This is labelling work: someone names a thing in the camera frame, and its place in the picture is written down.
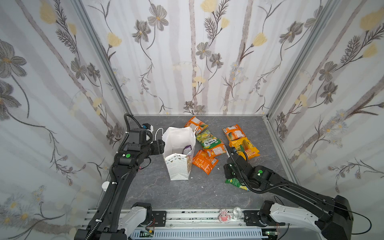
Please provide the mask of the orange mango snack packet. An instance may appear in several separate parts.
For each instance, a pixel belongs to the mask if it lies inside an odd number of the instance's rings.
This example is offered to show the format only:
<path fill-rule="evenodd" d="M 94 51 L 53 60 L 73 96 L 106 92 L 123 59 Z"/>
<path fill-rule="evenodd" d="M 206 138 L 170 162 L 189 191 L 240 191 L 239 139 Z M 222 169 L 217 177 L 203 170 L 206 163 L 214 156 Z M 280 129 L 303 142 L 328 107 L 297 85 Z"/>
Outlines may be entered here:
<path fill-rule="evenodd" d="M 195 135 L 199 135 L 202 131 L 208 128 L 208 124 L 199 120 L 197 117 L 192 117 L 185 125 L 185 128 L 191 128 Z"/>

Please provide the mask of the orange white snack packet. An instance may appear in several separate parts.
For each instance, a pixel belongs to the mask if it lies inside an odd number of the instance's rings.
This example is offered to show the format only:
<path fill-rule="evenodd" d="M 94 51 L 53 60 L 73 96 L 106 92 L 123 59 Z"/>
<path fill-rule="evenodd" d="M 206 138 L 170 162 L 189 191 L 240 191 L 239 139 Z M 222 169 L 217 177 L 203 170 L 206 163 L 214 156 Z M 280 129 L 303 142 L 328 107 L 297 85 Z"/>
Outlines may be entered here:
<path fill-rule="evenodd" d="M 237 124 L 231 127 L 224 128 L 223 132 L 229 141 L 235 141 L 246 137 L 241 127 Z"/>

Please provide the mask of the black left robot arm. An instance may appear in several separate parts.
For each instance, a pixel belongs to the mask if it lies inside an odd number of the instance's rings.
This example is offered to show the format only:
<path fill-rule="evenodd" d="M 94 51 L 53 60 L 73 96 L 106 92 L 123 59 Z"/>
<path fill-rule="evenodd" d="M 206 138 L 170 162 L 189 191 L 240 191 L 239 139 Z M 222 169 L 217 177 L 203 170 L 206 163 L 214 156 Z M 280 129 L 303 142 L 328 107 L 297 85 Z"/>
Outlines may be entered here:
<path fill-rule="evenodd" d="M 110 166 L 106 193 L 87 227 L 77 230 L 76 240 L 128 240 L 138 226 L 154 222 L 151 204 L 136 203 L 124 218 L 120 214 L 141 164 L 151 156 L 163 154 L 165 142 L 153 138 L 150 124 L 131 129 L 129 120 L 137 120 L 130 114 L 125 114 L 124 120 L 127 131 Z"/>

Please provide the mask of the purple Fox's berries packet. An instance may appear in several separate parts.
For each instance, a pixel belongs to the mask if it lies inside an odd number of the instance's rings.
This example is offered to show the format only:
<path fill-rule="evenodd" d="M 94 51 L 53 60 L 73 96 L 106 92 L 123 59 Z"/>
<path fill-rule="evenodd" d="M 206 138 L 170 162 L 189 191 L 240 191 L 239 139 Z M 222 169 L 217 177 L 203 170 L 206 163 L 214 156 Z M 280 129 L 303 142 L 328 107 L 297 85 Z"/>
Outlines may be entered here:
<path fill-rule="evenodd" d="M 183 155 L 188 155 L 192 151 L 192 146 L 188 145 L 183 149 Z"/>

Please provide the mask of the yellow mango snack bag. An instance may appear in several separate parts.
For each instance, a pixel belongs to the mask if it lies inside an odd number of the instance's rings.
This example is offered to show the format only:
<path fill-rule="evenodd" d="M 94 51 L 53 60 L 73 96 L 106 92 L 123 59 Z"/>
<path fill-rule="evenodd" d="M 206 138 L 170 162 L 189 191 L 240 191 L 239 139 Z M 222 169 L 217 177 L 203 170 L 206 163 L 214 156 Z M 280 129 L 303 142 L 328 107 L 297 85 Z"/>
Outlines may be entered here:
<path fill-rule="evenodd" d="M 251 143 L 247 137 L 230 141 L 229 146 L 231 148 L 235 148 L 237 153 L 246 161 L 260 156 L 260 151 Z"/>

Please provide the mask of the green yellow candy packet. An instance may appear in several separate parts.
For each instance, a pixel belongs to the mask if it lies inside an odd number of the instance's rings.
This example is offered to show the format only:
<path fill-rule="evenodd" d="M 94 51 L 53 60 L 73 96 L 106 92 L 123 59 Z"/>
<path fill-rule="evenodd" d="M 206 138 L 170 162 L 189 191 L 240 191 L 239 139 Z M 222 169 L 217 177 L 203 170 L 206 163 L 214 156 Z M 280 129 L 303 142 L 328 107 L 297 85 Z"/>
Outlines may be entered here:
<path fill-rule="evenodd" d="M 204 131 L 204 132 L 202 132 L 202 133 L 200 133 L 199 135 L 196 136 L 197 141 L 199 143 L 201 143 L 202 145 L 206 141 L 208 141 L 210 139 L 213 139 L 213 138 L 214 138 L 214 136 L 211 134 L 211 132 L 209 130 L 206 130 L 206 131 Z"/>

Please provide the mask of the white cartoon paper bag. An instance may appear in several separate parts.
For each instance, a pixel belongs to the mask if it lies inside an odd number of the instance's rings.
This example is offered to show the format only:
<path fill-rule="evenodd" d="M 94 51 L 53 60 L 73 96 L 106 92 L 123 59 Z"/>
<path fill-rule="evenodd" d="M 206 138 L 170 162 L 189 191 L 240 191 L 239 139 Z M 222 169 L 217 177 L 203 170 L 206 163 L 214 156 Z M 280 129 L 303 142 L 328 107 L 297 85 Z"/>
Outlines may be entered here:
<path fill-rule="evenodd" d="M 193 164 L 196 146 L 196 135 L 191 128 L 169 127 L 166 130 L 159 128 L 155 133 L 155 139 L 161 133 L 161 140 L 165 142 L 163 155 L 171 181 L 188 180 Z M 191 145 L 192 151 L 183 155 L 184 147 Z"/>

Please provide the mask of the green snack packet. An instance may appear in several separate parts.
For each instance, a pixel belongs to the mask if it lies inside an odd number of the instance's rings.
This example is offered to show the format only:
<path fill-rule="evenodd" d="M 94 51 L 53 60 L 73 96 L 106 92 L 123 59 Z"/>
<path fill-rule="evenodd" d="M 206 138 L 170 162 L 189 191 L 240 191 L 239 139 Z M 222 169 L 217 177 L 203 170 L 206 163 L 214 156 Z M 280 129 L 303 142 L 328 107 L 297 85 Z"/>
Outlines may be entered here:
<path fill-rule="evenodd" d="M 226 179 L 226 180 L 225 180 L 225 183 L 226 183 L 226 184 L 233 185 L 233 186 L 235 186 L 235 187 L 237 187 L 237 188 L 240 188 L 240 189 L 243 189 L 243 190 L 245 190 L 245 191 L 249 191 L 249 189 L 248 189 L 246 186 L 242 185 L 242 184 L 240 183 L 240 181 L 239 181 L 238 179 L 236 179 L 236 178 L 233 178 L 233 179 Z"/>

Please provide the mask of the green orange Fox's packet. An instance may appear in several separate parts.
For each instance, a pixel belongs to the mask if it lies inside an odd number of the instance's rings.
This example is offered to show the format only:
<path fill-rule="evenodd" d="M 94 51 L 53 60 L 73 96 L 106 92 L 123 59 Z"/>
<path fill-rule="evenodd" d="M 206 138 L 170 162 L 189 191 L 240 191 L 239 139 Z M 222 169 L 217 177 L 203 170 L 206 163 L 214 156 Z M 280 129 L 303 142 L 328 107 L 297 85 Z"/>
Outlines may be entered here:
<path fill-rule="evenodd" d="M 201 145 L 210 158 L 227 153 L 226 146 L 220 139 L 206 138 L 203 139 Z"/>

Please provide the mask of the orange chips packet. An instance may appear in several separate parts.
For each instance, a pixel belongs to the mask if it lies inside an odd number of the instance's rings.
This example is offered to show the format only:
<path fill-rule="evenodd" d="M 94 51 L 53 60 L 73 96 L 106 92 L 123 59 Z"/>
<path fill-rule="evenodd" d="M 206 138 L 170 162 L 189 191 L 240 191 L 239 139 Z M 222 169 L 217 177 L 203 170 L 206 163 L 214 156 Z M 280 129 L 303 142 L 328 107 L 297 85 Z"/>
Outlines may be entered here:
<path fill-rule="evenodd" d="M 208 153 L 203 150 L 199 150 L 193 158 L 193 165 L 203 170 L 207 175 L 211 173 L 218 162 L 219 160 L 210 157 Z"/>

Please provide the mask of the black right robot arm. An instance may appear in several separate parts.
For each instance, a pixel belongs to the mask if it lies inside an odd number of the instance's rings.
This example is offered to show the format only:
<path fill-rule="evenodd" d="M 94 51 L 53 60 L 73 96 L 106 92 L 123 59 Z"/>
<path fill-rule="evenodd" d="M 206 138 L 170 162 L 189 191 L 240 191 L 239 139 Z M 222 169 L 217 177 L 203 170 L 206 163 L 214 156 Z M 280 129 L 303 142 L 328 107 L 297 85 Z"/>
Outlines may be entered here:
<path fill-rule="evenodd" d="M 227 147 L 227 152 L 228 163 L 224 166 L 226 179 L 237 179 L 252 193 L 272 193 L 295 204 L 295 207 L 289 207 L 264 201 L 259 210 L 245 212 L 248 226 L 264 228 L 294 225 L 317 232 L 326 240 L 349 240 L 354 235 L 356 213 L 346 198 L 321 195 L 283 178 L 267 167 L 253 167 L 235 148 Z"/>

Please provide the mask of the clear glass ornament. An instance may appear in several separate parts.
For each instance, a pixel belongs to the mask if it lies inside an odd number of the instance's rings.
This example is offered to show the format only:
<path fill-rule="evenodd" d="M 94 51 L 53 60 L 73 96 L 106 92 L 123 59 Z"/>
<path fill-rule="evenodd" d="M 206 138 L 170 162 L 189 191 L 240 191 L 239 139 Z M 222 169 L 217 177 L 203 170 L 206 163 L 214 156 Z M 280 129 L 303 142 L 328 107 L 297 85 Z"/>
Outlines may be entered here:
<path fill-rule="evenodd" d="M 241 219 L 243 216 L 243 211 L 240 207 L 233 208 L 233 219 Z"/>

